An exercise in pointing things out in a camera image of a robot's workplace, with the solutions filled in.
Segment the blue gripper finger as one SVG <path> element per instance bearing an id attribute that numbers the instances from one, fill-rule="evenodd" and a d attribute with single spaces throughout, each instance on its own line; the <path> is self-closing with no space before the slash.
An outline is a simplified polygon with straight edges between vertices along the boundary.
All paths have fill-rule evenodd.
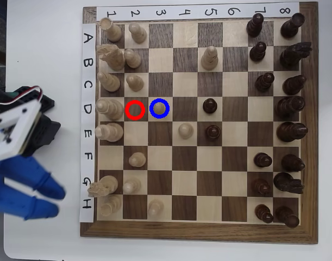
<path id="1" fill-rule="evenodd" d="M 33 157 L 16 156 L 0 161 L 0 175 L 56 200 L 65 198 L 64 188 Z"/>
<path id="2" fill-rule="evenodd" d="M 56 217 L 59 208 L 53 203 L 28 196 L 0 182 L 0 212 L 29 220 Z"/>

